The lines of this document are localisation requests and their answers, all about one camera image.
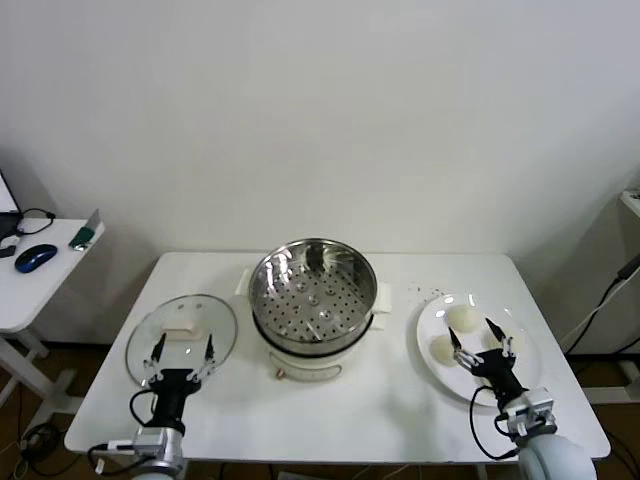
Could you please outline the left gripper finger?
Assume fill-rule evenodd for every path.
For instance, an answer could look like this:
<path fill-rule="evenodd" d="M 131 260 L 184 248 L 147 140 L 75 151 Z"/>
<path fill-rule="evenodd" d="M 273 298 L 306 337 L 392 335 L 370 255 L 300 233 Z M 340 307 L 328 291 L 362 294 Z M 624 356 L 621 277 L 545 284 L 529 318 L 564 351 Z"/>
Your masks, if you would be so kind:
<path fill-rule="evenodd" d="M 215 361 L 214 340 L 213 340 L 213 335 L 210 334 L 206 342 L 203 364 L 201 365 L 200 368 L 194 371 L 191 381 L 193 383 L 204 383 L 207 380 L 207 378 L 214 372 L 215 368 L 216 368 L 216 361 Z"/>
<path fill-rule="evenodd" d="M 166 334 L 162 333 L 158 342 L 154 345 L 149 358 L 143 360 L 143 369 L 145 373 L 145 381 L 147 384 L 160 381 L 163 376 L 159 369 L 159 362 L 162 356 L 164 345 L 166 342 Z"/>

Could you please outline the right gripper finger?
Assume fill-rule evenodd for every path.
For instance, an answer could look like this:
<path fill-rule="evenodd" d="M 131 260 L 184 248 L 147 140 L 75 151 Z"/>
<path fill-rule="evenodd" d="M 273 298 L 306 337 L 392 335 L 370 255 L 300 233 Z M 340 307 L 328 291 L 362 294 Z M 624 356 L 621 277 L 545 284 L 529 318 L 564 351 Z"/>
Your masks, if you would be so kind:
<path fill-rule="evenodd" d="M 515 337 L 489 318 L 486 318 L 485 321 L 490 331 L 490 335 L 487 340 L 489 349 L 499 350 L 503 357 L 515 357 Z"/>
<path fill-rule="evenodd" d="M 460 340 L 451 327 L 448 328 L 448 331 L 453 348 L 454 360 L 463 368 L 474 368 L 476 366 L 475 355 L 462 347 Z"/>

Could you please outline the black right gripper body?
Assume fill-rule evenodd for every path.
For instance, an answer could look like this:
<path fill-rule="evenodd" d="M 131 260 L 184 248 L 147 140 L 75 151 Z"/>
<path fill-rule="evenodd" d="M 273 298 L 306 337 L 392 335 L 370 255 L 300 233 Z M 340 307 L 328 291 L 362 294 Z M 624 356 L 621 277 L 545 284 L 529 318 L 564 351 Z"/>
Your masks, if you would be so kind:
<path fill-rule="evenodd" d="M 514 355 L 492 349 L 478 353 L 477 357 L 482 362 L 472 368 L 472 374 L 489 382 L 497 400 L 514 400 L 527 391 L 513 372 Z"/>

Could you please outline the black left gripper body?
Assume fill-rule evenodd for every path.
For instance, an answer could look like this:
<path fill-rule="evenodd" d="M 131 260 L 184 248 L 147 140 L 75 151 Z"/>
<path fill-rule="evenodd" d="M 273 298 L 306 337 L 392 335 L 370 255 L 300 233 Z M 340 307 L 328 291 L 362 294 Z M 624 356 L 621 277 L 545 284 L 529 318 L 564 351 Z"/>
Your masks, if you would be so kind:
<path fill-rule="evenodd" d="M 192 369 L 162 369 L 162 378 L 150 384 L 156 395 L 150 428 L 184 428 L 182 416 L 190 395 L 197 393 L 202 381 L 192 376 Z"/>

